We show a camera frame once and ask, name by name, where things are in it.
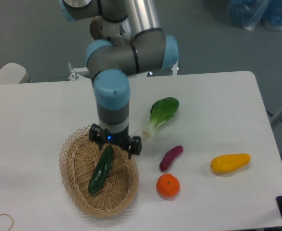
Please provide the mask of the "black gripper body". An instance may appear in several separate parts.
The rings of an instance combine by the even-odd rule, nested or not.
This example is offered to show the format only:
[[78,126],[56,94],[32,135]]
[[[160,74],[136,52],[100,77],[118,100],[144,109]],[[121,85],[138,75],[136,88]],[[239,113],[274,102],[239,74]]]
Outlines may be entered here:
[[109,129],[104,129],[98,125],[96,126],[98,129],[99,138],[97,141],[99,150],[102,150],[104,144],[111,143],[121,147],[123,150],[128,150],[130,144],[129,137],[129,126],[120,132],[112,133]]

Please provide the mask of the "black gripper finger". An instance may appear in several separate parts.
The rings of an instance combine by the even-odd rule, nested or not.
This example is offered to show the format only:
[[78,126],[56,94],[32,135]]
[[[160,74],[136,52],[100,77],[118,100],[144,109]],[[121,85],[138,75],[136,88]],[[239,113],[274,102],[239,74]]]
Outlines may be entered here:
[[125,150],[128,153],[128,159],[131,159],[132,155],[140,155],[142,150],[142,141],[139,136],[128,136],[125,142]]
[[106,138],[103,130],[97,124],[92,124],[89,128],[89,141],[92,141],[98,145],[99,150],[103,149],[106,143]]

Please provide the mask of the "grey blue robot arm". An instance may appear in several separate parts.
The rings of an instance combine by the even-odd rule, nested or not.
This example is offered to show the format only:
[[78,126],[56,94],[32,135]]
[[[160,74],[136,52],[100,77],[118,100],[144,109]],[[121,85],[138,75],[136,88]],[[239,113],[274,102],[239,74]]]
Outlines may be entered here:
[[85,52],[99,123],[90,127],[89,139],[100,147],[120,146],[138,155],[141,138],[129,136],[128,77],[165,69],[177,63],[178,44],[161,27],[152,0],[61,0],[67,20],[99,17],[99,39]]

